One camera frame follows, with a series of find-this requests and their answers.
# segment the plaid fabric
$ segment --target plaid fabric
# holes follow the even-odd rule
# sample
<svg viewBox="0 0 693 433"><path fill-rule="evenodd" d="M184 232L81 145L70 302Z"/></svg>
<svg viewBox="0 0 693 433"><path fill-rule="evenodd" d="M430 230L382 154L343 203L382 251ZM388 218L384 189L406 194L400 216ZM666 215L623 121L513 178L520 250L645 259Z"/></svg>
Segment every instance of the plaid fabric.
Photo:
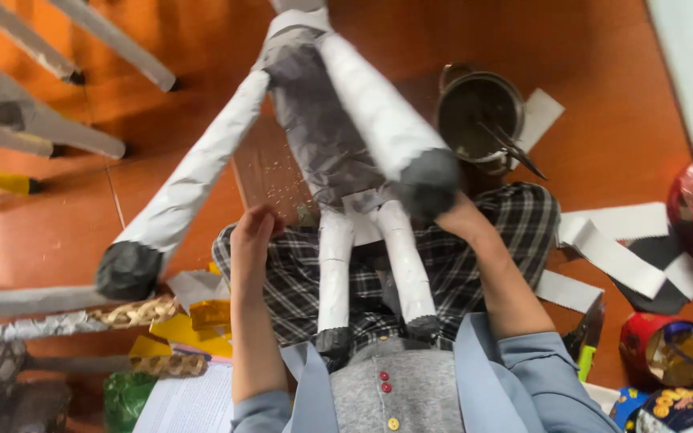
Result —
<svg viewBox="0 0 693 433"><path fill-rule="evenodd" d="M560 222L557 201L541 186L514 183L478 196L475 203L505 241L523 277L536 287ZM226 227L213 244L213 260L231 278ZM430 279L440 320L440 336L456 333L464 315L484 310L480 271L465 241L432 225L414 232L416 246ZM269 245L264 299L281 347L317 334L320 264L315 227L287 227ZM350 262L350 327L354 354L380 336L404 336L404 325L382 302L382 286L373 261L353 251Z"/></svg>

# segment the orange tile floor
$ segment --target orange tile floor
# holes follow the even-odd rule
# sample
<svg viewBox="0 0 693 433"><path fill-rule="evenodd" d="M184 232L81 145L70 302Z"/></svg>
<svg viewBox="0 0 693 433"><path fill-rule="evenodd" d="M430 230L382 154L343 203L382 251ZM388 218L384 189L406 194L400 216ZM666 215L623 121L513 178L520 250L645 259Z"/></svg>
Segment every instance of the orange tile floor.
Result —
<svg viewBox="0 0 693 433"><path fill-rule="evenodd" d="M91 0L161 59L183 90L161 93L44 0L2 0L86 73L59 82L0 33L0 69L35 97L120 137L124 160L79 151L46 160L0 150L0 170L43 180L43 194L0 193L0 290L91 283L103 251L151 199L247 74L274 16L267 0ZM691 161L654 30L641 0L330 0L333 26L393 81L452 61L541 87L566 107L532 151L564 210L663 201ZM536 181L524 168L509 180ZM243 211L235 173L222 175L167 273L205 267L209 246ZM627 383L617 346L632 311L586 261L553 252L549 268L606 289L607 321L590 381ZM547 305L561 330L581 315ZM693 319L693 302L683 316ZM123 354L135 332L50 338L34 354ZM76 382L97 409L99 378Z"/></svg>

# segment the person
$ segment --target person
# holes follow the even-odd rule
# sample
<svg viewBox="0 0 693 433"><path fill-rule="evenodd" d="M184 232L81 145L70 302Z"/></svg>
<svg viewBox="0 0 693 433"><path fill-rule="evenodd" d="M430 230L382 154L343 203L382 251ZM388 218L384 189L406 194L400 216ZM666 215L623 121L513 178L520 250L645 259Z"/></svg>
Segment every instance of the person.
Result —
<svg viewBox="0 0 693 433"><path fill-rule="evenodd" d="M270 206L248 210L213 245L232 288L233 430L277 433L290 420L293 433L619 431L582 388L578 367L531 290L559 220L549 192L515 183L476 203L459 192L451 211L415 232L440 320L438 340L456 340L453 351L452 344L403 338L401 318L383 302L375 261L353 254L351 357L327 370L319 356L300 351L304 373L291 414L279 348L313 348L307 341L317 331L317 233L284 227ZM484 323L483 313L470 314L484 309Z"/></svg>

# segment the green plastic bag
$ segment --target green plastic bag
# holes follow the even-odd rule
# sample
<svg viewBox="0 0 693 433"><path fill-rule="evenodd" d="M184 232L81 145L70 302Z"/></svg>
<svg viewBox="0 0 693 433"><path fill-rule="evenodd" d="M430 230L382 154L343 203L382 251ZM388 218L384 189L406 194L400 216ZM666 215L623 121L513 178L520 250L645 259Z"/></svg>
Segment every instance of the green plastic bag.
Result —
<svg viewBox="0 0 693 433"><path fill-rule="evenodd" d="M106 433L132 433L156 381L146 373L112 373L103 381Z"/></svg>

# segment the hand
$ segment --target hand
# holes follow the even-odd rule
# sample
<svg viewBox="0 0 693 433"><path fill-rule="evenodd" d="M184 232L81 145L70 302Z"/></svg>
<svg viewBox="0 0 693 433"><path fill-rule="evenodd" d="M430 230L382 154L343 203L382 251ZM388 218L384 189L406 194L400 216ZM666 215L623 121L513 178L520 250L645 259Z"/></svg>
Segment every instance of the hand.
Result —
<svg viewBox="0 0 693 433"><path fill-rule="evenodd" d="M263 302L266 281L266 248L285 228L271 205L245 211L229 238L231 246L232 299Z"/></svg>
<svg viewBox="0 0 693 433"><path fill-rule="evenodd" d="M454 207L438 216L435 222L441 229L469 242L482 220L485 220L485 217L477 210L475 203L463 192L457 191Z"/></svg>

